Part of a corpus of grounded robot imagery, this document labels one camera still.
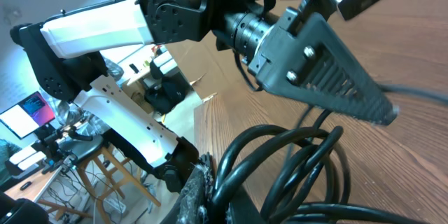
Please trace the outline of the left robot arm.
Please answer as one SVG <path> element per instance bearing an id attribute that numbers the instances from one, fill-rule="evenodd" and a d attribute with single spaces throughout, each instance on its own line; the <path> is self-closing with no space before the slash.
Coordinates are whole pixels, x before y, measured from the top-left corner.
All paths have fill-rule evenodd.
<path id="1" fill-rule="evenodd" d="M 379 0 L 302 0 L 281 16 L 277 0 L 110 0 L 11 29 L 39 85 L 101 118 L 145 158 L 149 171 L 180 192 L 197 149 L 169 132 L 110 77 L 101 51 L 216 36 L 219 50 L 245 56 L 258 90 L 359 120 L 389 125 L 391 102 L 328 25 Z"/>

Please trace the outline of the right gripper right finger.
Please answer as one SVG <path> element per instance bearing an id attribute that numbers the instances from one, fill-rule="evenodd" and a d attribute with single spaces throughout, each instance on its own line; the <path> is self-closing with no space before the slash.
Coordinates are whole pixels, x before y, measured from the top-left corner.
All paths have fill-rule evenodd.
<path id="1" fill-rule="evenodd" d="M 226 224 L 265 224 L 259 211 L 243 186 L 240 186 L 230 200 L 226 214 Z"/>

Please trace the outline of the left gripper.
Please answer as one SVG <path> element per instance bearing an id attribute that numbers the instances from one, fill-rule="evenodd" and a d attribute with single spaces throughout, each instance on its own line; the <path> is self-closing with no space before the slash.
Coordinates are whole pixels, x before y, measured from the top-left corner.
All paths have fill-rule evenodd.
<path id="1" fill-rule="evenodd" d="M 379 125 L 396 118 L 392 103 L 315 13 L 297 34 L 285 14 L 262 40 L 254 57 L 255 78 L 266 92 Z"/>

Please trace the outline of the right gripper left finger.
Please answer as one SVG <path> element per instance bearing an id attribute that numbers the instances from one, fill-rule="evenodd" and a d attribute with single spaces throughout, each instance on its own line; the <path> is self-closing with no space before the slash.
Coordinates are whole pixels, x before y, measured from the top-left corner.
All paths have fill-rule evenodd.
<path id="1" fill-rule="evenodd" d="M 169 212 L 169 223 L 208 223 L 207 204 L 211 199 L 213 185 L 214 162 L 210 153 L 207 153 L 194 165 L 192 174 Z"/>

